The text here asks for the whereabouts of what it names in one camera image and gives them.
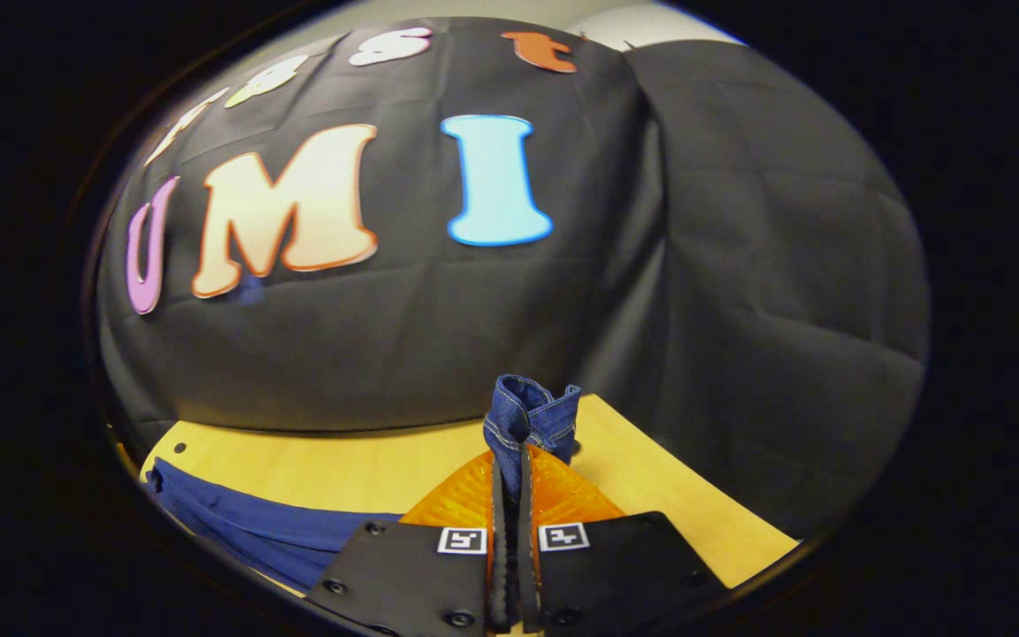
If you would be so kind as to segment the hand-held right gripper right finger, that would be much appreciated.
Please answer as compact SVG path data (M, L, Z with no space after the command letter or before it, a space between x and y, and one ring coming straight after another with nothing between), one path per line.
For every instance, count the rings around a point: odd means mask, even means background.
M664 634L725 583L661 511L627 515L553 453L521 453L520 598L527 632Z

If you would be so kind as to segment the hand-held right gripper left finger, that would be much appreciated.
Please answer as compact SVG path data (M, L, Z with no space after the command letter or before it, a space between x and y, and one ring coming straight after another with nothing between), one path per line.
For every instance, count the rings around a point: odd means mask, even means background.
M306 595L383 634L493 634L509 623L502 473L466 461L397 521L364 521Z

